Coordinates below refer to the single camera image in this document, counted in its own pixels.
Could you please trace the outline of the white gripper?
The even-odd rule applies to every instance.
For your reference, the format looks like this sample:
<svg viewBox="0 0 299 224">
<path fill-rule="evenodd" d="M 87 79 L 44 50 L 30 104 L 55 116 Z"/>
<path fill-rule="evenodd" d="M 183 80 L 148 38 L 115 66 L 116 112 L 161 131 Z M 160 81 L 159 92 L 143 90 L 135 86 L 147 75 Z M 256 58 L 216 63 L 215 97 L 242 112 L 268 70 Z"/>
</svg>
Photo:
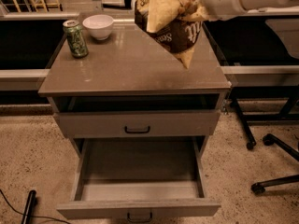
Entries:
<svg viewBox="0 0 299 224">
<path fill-rule="evenodd" d="M 199 6 L 193 14 L 187 14 L 183 21 L 227 21 L 245 14 L 241 0 L 202 0 L 203 6 Z"/>
</svg>

